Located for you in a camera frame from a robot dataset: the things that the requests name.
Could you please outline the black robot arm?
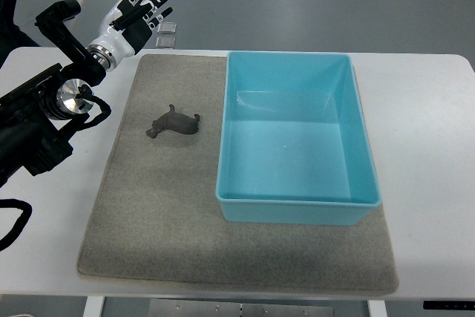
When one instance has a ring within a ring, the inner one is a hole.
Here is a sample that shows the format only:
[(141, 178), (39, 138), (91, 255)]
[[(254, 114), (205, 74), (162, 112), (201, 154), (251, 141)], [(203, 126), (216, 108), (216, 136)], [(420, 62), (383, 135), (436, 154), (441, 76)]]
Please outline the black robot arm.
[(104, 62), (71, 34), (65, 21), (81, 11), (76, 0), (58, 1), (36, 17), (35, 25), (71, 63), (55, 64), (1, 98), (1, 183), (21, 167), (31, 175), (52, 170), (73, 153), (78, 132), (111, 114), (92, 88), (106, 76)]

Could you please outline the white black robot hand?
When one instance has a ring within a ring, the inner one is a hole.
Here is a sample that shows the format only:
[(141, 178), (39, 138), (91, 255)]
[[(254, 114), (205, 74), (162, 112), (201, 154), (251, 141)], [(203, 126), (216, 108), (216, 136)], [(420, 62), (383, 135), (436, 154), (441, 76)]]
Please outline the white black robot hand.
[(168, 0), (119, 0), (107, 13), (99, 27), (99, 36), (88, 46), (117, 66), (124, 58), (138, 54), (151, 38), (153, 30), (173, 11), (163, 6)]

